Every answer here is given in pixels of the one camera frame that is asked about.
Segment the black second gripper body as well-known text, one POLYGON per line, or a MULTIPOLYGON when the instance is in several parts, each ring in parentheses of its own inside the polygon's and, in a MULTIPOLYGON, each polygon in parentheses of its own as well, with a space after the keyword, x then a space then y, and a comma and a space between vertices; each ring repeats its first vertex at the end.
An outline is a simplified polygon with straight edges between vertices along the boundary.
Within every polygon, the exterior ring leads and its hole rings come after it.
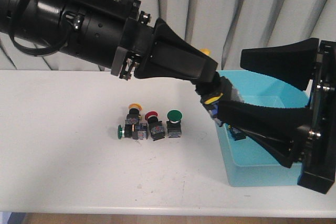
POLYGON ((310 92, 312 122, 298 185, 326 194, 335 182, 335 42, 323 40, 310 92))

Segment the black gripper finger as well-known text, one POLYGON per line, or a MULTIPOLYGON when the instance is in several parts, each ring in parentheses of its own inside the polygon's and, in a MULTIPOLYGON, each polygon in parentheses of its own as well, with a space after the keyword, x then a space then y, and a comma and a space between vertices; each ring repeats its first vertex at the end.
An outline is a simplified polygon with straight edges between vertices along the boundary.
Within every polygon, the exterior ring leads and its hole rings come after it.
POLYGON ((218 118, 252 138, 277 162, 290 168, 308 139, 313 112, 309 108, 269 108, 222 101, 218 118))
POLYGON ((244 49, 240 67, 284 81, 303 91, 307 88, 319 47, 318 38, 294 44, 244 49))
POLYGON ((180 38, 159 18, 153 28, 149 48, 135 70, 135 77, 212 80, 216 68, 215 60, 180 38))

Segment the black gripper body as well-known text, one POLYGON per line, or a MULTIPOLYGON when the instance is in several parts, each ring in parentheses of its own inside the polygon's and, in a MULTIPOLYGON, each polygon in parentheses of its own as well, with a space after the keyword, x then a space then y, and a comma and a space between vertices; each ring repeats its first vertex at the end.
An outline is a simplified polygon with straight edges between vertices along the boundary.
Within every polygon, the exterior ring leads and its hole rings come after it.
POLYGON ((114 59, 111 74, 129 80, 132 71, 138 68, 151 47, 153 28, 148 26, 151 15, 141 11, 138 18, 127 18, 123 27, 114 59))

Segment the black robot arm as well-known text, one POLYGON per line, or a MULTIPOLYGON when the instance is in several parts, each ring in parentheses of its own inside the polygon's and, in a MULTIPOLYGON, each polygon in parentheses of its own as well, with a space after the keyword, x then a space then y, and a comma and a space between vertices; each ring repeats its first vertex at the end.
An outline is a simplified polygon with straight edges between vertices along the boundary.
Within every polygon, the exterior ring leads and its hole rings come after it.
POLYGON ((217 62, 180 38, 162 19, 154 27, 139 0, 1 0, 1 32, 22 53, 63 52, 109 68, 121 79, 169 77, 196 86, 218 124, 228 123, 276 161, 302 163, 298 185, 327 193, 335 182, 335 42, 310 38, 291 45, 245 49, 242 68, 298 90, 312 89, 303 108, 240 102, 217 62))

